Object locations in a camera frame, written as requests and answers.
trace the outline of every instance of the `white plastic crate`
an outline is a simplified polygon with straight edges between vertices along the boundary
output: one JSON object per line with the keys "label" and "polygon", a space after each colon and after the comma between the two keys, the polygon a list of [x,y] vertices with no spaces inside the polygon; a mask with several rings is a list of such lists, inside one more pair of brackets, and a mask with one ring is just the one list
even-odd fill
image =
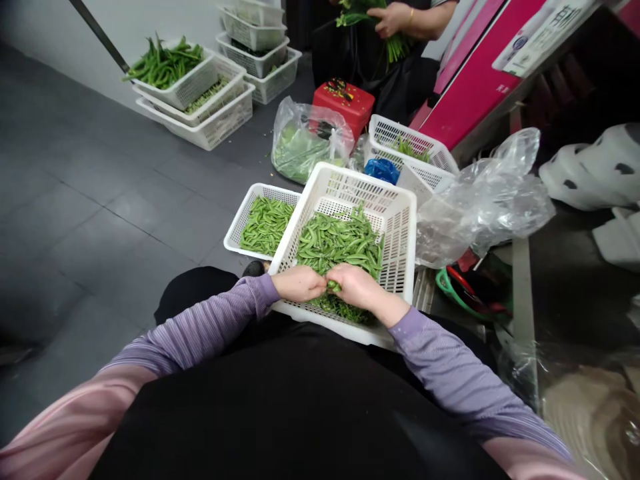
{"label": "white plastic crate", "polygon": [[[269,273],[275,275],[296,265],[299,236],[314,212],[336,215],[359,206],[361,201],[364,201],[365,216],[373,230],[385,234],[383,269],[378,283],[385,290],[411,303],[415,261],[415,195],[385,181],[325,162],[318,163],[313,169],[282,236]],[[273,305],[273,309],[296,321],[317,323],[364,345],[393,349],[389,332],[377,321],[360,325],[307,303],[290,301],[279,301]]]}
{"label": "white plastic crate", "polygon": [[258,197],[266,197],[271,200],[280,200],[295,207],[298,204],[300,196],[300,193],[296,193],[291,190],[272,187],[271,185],[266,185],[264,183],[254,183],[251,188],[249,188],[245,199],[242,200],[242,204],[240,205],[238,212],[235,214],[233,222],[231,222],[229,231],[225,236],[225,248],[227,250],[242,253],[250,257],[259,258],[262,260],[273,260],[273,257],[270,255],[265,255],[264,253],[253,252],[251,250],[244,250],[240,248],[242,230],[245,229],[247,223],[249,222],[249,214],[251,212],[251,207],[253,206],[253,201]]}
{"label": "white plastic crate", "polygon": [[284,42],[271,50],[264,57],[254,57],[231,44],[231,39],[225,32],[220,33],[216,38],[222,52],[232,61],[247,69],[249,75],[257,78],[266,77],[274,65],[282,65],[287,58],[287,45],[289,38],[285,37]]}
{"label": "white plastic crate", "polygon": [[144,98],[138,98],[135,102],[146,110],[150,118],[162,123],[170,132],[210,151],[253,116],[251,94],[255,87],[250,83],[244,83],[244,88],[244,93],[196,127],[188,127],[159,112]]}
{"label": "white plastic crate", "polygon": [[302,53],[287,47],[287,55],[289,56],[287,62],[282,64],[275,72],[268,74],[266,78],[259,79],[249,74],[245,75],[245,80],[255,86],[255,91],[253,92],[254,102],[266,105],[295,82],[298,60],[302,57]]}
{"label": "white plastic crate", "polygon": [[398,177],[396,186],[407,189],[415,193],[418,200],[418,208],[426,203],[433,196],[433,189],[420,174],[420,170],[416,169],[412,164],[405,164]]}
{"label": "white plastic crate", "polygon": [[[187,43],[192,47],[195,46],[192,42]],[[163,46],[172,49],[179,44],[180,40],[173,40],[164,42]],[[184,110],[212,86],[211,78],[215,77],[215,68],[211,64],[213,56],[214,52],[212,50],[203,47],[202,61],[166,90],[157,89],[148,83],[136,79],[132,80],[132,82],[151,96],[162,100],[164,103],[168,103],[178,110]]]}
{"label": "white plastic crate", "polygon": [[[398,136],[411,143],[413,151],[429,152],[429,163],[416,160],[398,152],[396,144]],[[365,145],[365,160],[386,159],[392,162],[400,174],[404,165],[412,165],[414,173],[418,174],[432,190],[441,192],[449,186],[460,172],[458,165],[449,150],[438,140],[434,140],[420,132],[416,132],[404,125],[388,120],[380,115],[372,115],[369,122],[369,138]]]}
{"label": "white plastic crate", "polygon": [[204,105],[198,110],[188,115],[185,112],[177,110],[172,106],[164,103],[162,100],[157,99],[148,93],[144,92],[137,85],[133,86],[133,91],[142,95],[146,100],[153,104],[153,107],[159,112],[168,115],[169,117],[178,120],[189,127],[196,127],[200,125],[204,120],[208,119],[218,110],[222,109],[226,104],[231,102],[238,95],[244,92],[243,76],[247,72],[244,68],[236,65],[228,58],[224,58],[219,53],[214,53],[214,57],[211,60],[215,68],[215,76],[211,78],[211,85],[216,83],[219,76],[222,75],[229,80],[229,83],[210,98]]}
{"label": "white plastic crate", "polygon": [[218,6],[222,11],[222,20],[225,30],[230,38],[242,43],[251,50],[272,50],[285,39],[284,25],[278,27],[256,27],[247,21],[238,18],[234,10],[228,6]]}
{"label": "white plastic crate", "polygon": [[260,27],[279,27],[282,25],[282,8],[266,5],[254,0],[238,0],[237,15],[249,23]]}

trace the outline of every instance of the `black apron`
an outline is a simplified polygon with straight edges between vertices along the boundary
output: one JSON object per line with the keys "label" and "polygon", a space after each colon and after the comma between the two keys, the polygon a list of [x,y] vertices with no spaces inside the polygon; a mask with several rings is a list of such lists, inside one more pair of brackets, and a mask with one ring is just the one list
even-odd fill
{"label": "black apron", "polygon": [[92,479],[508,476],[436,406],[312,324],[146,384]]}
{"label": "black apron", "polygon": [[[416,9],[431,6],[431,0],[406,3]],[[387,66],[385,43],[374,23],[336,27],[332,20],[311,35],[315,86],[340,77],[376,98],[373,113],[408,125],[432,94],[440,66],[438,61],[422,58],[426,45],[426,41],[416,41],[406,58]]]}

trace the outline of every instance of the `red plastic stool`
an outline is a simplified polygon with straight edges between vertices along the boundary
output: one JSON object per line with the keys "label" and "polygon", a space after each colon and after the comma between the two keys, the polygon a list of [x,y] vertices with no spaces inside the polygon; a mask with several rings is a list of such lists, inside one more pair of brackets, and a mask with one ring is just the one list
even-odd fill
{"label": "red plastic stool", "polygon": [[313,104],[340,113],[353,132],[354,144],[369,123],[375,97],[342,79],[332,78],[323,83],[313,94]]}

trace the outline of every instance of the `purple striped shirt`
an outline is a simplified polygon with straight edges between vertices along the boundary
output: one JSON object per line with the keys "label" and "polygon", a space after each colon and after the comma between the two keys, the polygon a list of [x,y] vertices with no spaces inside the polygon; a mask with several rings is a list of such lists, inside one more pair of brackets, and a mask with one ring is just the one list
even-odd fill
{"label": "purple striped shirt", "polygon": [[[105,369],[140,365],[163,376],[190,368],[220,354],[278,300],[268,274],[244,277],[230,291],[137,338]],[[411,372],[478,442],[497,437],[531,440],[573,461],[562,440],[458,337],[413,307],[389,332]]]}

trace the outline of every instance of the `hand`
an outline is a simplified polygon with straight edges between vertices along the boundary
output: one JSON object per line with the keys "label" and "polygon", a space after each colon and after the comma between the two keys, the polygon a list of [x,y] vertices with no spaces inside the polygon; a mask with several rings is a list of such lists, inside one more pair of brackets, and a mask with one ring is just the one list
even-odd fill
{"label": "hand", "polygon": [[407,28],[411,22],[412,8],[406,3],[393,2],[385,9],[373,8],[367,10],[367,15],[377,17],[380,22],[375,26],[380,38],[389,38]]}
{"label": "hand", "polygon": [[327,281],[307,265],[297,265],[271,277],[280,298],[306,302],[318,298],[327,288]]}
{"label": "hand", "polygon": [[336,296],[350,305],[369,310],[386,328],[391,328],[404,317],[411,306],[390,293],[360,267],[340,263],[327,273],[327,280],[340,284]]}
{"label": "hand", "polygon": [[354,307],[372,310],[372,306],[386,294],[370,274],[360,267],[340,263],[327,272],[327,280],[340,284],[341,290],[336,296]]}

